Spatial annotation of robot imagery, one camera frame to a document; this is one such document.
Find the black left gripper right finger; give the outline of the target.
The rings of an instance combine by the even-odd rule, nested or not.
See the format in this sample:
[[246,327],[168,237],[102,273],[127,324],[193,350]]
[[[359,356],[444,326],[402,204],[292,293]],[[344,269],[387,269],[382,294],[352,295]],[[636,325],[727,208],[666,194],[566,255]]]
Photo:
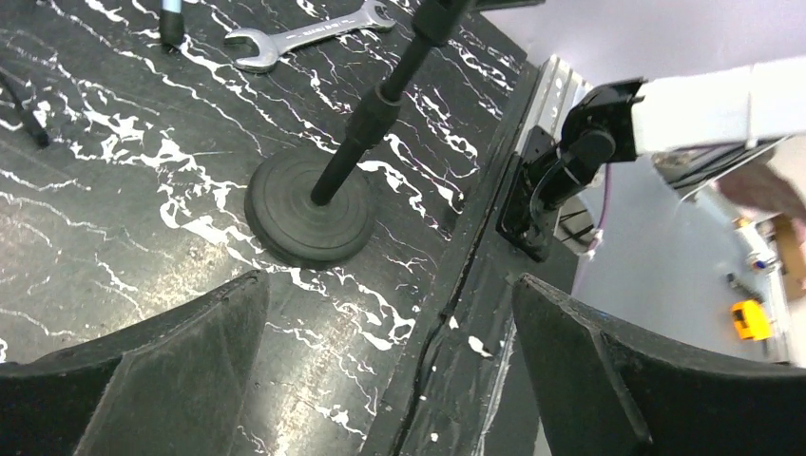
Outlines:
[[552,454],[804,453],[804,369],[684,344],[533,275],[511,304]]

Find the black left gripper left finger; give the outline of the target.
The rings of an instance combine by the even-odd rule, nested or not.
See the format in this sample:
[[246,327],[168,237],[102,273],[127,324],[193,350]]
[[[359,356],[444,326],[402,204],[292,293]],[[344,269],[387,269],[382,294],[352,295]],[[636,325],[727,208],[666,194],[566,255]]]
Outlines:
[[270,302],[250,271],[181,306],[1,368],[5,455],[226,455]]

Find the black round-base microphone stand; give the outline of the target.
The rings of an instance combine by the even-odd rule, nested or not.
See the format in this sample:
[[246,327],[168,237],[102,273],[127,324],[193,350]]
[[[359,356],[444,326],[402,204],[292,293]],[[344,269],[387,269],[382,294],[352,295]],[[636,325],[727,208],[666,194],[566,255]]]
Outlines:
[[403,94],[431,50],[448,43],[473,5],[424,1],[418,6],[412,41],[391,74],[363,95],[331,158],[313,152],[282,153],[257,167],[245,194],[244,215],[275,259],[322,270],[344,263],[367,245],[374,206],[366,179],[353,171],[396,122]]

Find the black tripod shock-mount stand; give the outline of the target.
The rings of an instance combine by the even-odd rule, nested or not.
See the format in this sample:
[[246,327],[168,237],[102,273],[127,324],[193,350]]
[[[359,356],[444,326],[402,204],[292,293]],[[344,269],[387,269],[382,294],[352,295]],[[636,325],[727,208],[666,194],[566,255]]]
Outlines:
[[13,87],[4,71],[1,71],[1,86],[8,92],[8,96],[11,100],[13,108],[18,114],[25,131],[29,134],[38,147],[48,147],[50,144],[50,138],[47,131],[35,117],[33,112],[24,106],[23,101],[17,93],[17,90]]

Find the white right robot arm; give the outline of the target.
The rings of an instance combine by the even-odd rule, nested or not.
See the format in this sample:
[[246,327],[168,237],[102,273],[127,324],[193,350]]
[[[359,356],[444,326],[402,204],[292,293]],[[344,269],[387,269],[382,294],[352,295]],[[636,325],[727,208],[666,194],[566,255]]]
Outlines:
[[[696,76],[599,85],[526,174],[531,221],[597,170],[652,153],[754,145],[802,123],[760,123],[785,106],[786,59]],[[522,275],[512,309],[547,445],[555,455],[797,455],[805,371],[709,351],[591,307]]]

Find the blue tripod music stand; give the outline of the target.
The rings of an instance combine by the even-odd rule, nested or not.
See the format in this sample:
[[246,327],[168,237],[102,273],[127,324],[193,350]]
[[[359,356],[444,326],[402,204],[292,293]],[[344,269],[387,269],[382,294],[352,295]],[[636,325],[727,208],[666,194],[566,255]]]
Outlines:
[[177,47],[184,38],[183,0],[162,0],[159,13],[160,42]]

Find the silver open-end wrench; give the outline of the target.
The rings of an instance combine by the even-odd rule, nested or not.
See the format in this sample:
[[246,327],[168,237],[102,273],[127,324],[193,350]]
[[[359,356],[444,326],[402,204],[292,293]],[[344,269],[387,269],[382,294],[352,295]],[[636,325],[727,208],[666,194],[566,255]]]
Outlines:
[[350,14],[281,33],[267,34],[256,28],[237,28],[227,33],[223,42],[227,46],[247,45],[256,52],[235,59],[235,68],[265,74],[276,66],[281,56],[292,50],[360,29],[389,31],[395,24],[383,2],[365,1]]

